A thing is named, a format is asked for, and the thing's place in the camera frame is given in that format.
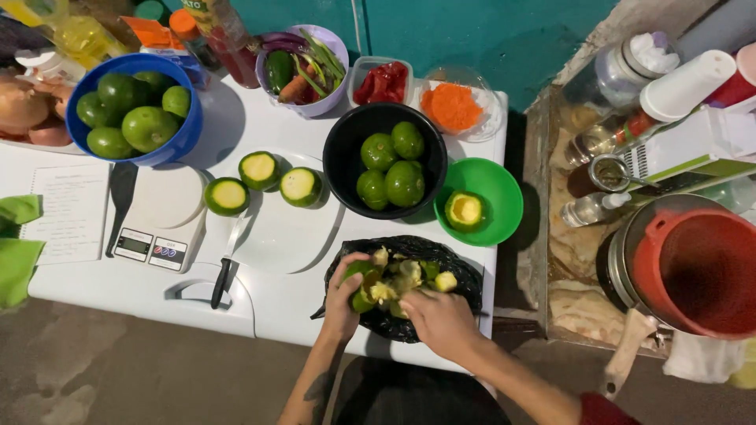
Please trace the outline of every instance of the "teal wall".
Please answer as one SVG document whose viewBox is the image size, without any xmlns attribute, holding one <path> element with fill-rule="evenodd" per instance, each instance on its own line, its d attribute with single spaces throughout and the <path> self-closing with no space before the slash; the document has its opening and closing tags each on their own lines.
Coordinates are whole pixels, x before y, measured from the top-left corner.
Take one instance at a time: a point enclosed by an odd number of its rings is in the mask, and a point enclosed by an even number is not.
<svg viewBox="0 0 756 425">
<path fill-rule="evenodd" d="M 524 110 L 618 0 L 355 0 L 362 53 L 403 59 L 422 77 L 436 64 L 476 68 Z M 179 0 L 166 0 L 171 8 Z M 325 26 L 357 55 L 351 0 L 232 0 L 261 33 Z"/>
</svg>

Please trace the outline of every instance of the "forearm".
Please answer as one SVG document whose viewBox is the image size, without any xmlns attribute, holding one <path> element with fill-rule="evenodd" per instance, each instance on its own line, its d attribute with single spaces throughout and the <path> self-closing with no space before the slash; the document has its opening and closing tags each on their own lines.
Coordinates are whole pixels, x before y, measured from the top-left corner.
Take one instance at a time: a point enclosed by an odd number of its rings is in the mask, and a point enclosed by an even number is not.
<svg viewBox="0 0 756 425">
<path fill-rule="evenodd" d="M 577 425 L 580 400 L 550 385 L 493 341 L 480 340 L 464 364 L 468 371 L 495 386 L 540 425 Z"/>
<path fill-rule="evenodd" d="M 321 334 L 307 357 L 278 425 L 320 425 L 336 380 L 344 346 L 338 338 Z"/>
</svg>

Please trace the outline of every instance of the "knife handle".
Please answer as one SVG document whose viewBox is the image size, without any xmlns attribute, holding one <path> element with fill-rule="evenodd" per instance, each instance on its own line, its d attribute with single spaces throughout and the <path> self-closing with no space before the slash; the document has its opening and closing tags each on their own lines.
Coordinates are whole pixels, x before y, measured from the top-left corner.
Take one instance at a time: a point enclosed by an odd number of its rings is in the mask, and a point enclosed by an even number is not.
<svg viewBox="0 0 756 425">
<path fill-rule="evenodd" d="M 116 246 L 116 240 L 118 240 L 123 219 L 125 218 L 126 213 L 124 211 L 116 211 L 116 216 L 113 219 L 113 229 L 110 231 L 110 240 L 107 242 L 107 248 L 105 249 L 105 256 L 107 258 L 113 258 L 113 248 Z"/>
<path fill-rule="evenodd" d="M 212 298 L 210 299 L 210 308 L 213 310 L 218 308 L 221 303 L 221 297 L 223 296 L 223 287 L 226 286 L 228 281 L 228 272 L 231 271 L 231 259 L 221 259 L 221 272 L 218 274 L 218 280 L 215 281 L 215 287 L 212 289 Z"/>
</svg>

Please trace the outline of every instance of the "black plastic bag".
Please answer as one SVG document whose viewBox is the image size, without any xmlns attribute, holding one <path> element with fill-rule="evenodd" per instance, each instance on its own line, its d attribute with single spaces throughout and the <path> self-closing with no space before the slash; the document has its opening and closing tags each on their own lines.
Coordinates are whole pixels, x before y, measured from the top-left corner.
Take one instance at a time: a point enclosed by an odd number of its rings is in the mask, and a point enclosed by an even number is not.
<svg viewBox="0 0 756 425">
<path fill-rule="evenodd" d="M 451 292 L 464 296 L 469 303 L 470 309 L 474 312 L 479 312 L 482 308 L 483 276 L 480 272 L 446 246 L 432 240 L 427 240 L 424 237 L 411 235 L 344 241 L 341 245 L 341 250 L 326 271 L 324 277 L 326 291 L 328 291 L 328 281 L 336 271 L 336 267 L 341 262 L 343 256 L 355 252 L 372 255 L 381 249 L 381 247 L 391 250 L 389 253 L 390 259 L 394 254 L 398 253 L 406 256 L 408 259 L 437 262 L 440 271 L 451 271 L 454 277 L 457 278 L 457 287 Z M 325 312 L 324 298 L 323 306 L 310 316 L 310 319 L 322 318 L 325 316 Z M 410 344 L 420 341 L 417 338 L 417 332 L 415 332 L 415 327 L 411 321 L 395 318 L 389 312 L 382 312 L 378 308 L 362 313 L 360 315 L 360 324 L 388 340 Z"/>
</svg>

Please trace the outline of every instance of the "notebook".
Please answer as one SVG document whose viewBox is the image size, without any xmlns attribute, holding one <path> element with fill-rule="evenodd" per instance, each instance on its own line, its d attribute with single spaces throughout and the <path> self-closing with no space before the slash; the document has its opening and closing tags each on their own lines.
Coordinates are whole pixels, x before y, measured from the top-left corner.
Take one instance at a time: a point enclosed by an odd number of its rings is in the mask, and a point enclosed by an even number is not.
<svg viewBox="0 0 756 425">
<path fill-rule="evenodd" d="M 109 177 L 105 162 L 34 170 L 42 217 L 23 225 L 20 238 L 47 242 L 37 265 L 100 259 Z"/>
</svg>

